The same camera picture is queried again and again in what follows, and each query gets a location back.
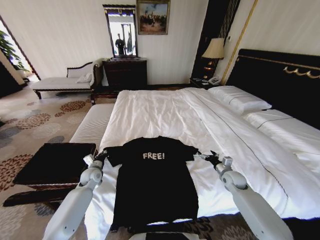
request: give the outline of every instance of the white pillow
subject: white pillow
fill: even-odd
[[[243,118],[320,174],[320,130],[275,109],[249,113]]]
[[[217,86],[210,88],[208,91],[239,115],[272,107],[266,101],[235,86]]]
[[[84,75],[82,75],[81,77],[79,77],[79,79],[76,81],[77,84],[79,83],[89,83],[92,79],[92,73],[88,72]]]

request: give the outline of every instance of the chaise lounge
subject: chaise lounge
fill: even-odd
[[[103,58],[88,62],[79,67],[68,67],[66,77],[49,77],[31,85],[35,94],[41,99],[40,92],[92,92],[103,79]],[[91,73],[90,81],[79,81]]]

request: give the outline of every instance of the painting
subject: painting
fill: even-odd
[[[138,34],[168,34],[170,0],[137,0]]]

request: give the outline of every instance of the mirror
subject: mirror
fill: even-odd
[[[103,5],[113,57],[137,57],[136,6]]]

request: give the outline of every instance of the potted plant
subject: potted plant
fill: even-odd
[[[16,50],[12,47],[13,45],[6,40],[8,36],[4,31],[0,30],[0,50],[3,52],[5,57],[11,62],[14,69],[19,72],[22,78],[26,77],[26,72],[29,72],[24,68],[21,58],[16,54]],[[12,60],[17,60],[17,64],[13,64]]]

